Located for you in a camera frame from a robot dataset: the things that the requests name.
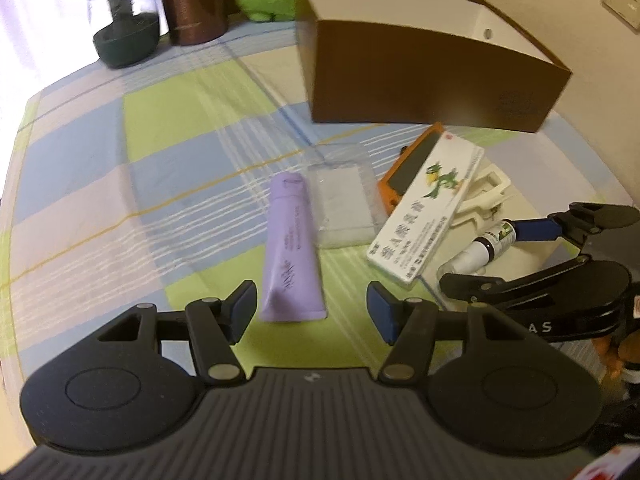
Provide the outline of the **white medicine box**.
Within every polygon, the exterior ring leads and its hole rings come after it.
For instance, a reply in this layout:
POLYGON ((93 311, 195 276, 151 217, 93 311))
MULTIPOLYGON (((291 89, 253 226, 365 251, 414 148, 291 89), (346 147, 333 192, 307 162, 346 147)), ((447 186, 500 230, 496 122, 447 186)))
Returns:
POLYGON ((480 146, 443 133, 369 246, 369 262, 410 285, 449 229, 483 157, 480 146))

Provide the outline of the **purple cream tube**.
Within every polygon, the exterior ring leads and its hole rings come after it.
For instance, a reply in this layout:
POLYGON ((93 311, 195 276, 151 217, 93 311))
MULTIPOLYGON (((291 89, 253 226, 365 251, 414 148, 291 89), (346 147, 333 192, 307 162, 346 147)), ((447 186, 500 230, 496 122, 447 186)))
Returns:
POLYGON ((328 316, 307 185, 298 172, 272 177, 260 319, 300 323, 328 316))

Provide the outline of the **small dropper bottle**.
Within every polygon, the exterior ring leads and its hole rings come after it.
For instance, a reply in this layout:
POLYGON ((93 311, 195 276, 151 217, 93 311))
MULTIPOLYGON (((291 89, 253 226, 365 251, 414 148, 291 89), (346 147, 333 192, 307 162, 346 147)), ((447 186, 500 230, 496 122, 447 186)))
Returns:
POLYGON ((514 223, 501 220, 477 235, 467 248, 440 266, 437 277, 442 278, 446 274, 475 274, 500 257, 515 241, 514 223))

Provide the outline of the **cream plastic clip holder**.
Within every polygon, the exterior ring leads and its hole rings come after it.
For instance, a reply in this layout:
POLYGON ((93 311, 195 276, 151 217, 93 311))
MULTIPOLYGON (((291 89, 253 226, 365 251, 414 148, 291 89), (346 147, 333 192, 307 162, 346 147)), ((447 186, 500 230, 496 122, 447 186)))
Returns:
POLYGON ((479 229, 495 219, 508 199, 511 179, 496 164, 484 158, 465 199, 451 221, 450 228, 472 222, 479 229))

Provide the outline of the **orange black utility knife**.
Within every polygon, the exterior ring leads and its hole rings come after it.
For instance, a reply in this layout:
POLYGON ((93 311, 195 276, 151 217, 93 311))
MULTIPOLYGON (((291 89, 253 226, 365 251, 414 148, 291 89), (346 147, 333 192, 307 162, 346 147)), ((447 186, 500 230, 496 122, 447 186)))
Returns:
POLYGON ((378 192, 386 214, 391 214, 399 204, 444 131, 440 122, 424 130, 416 140, 400 150, 398 159, 378 181, 378 192))

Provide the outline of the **clear plastic case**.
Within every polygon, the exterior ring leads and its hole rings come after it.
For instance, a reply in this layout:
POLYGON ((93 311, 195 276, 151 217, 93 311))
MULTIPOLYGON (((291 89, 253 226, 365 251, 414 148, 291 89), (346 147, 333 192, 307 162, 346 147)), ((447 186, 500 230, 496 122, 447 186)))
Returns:
POLYGON ((306 151, 305 162, 317 245, 370 244, 387 214, 367 151, 359 144, 322 144, 306 151))

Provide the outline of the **checkered plaid tablecloth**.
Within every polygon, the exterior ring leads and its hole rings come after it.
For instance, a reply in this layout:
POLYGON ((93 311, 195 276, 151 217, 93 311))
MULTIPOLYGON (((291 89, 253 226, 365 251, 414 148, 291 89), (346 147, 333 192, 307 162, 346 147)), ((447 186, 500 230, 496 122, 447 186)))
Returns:
POLYGON ((384 174, 419 125, 317 125, 291 24, 234 26, 36 94, 1 200, 1 382, 141 301, 181 309, 262 276, 271 177, 357 143, 384 174))

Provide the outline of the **brown open storage box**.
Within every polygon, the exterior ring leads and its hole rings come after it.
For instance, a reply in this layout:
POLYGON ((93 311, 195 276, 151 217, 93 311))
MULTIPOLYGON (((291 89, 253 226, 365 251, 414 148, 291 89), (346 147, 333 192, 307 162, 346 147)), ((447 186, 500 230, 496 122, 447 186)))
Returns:
POLYGON ((536 132, 572 72, 485 0, 296 0, 314 122, 536 132))

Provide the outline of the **glass dome humidifier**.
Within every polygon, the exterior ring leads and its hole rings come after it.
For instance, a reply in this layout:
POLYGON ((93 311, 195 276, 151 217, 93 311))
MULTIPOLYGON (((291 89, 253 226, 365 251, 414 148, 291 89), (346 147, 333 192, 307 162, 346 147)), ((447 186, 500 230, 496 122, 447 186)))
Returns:
POLYGON ((92 42, 109 68, 137 64, 160 42, 156 0, 87 0, 92 42))

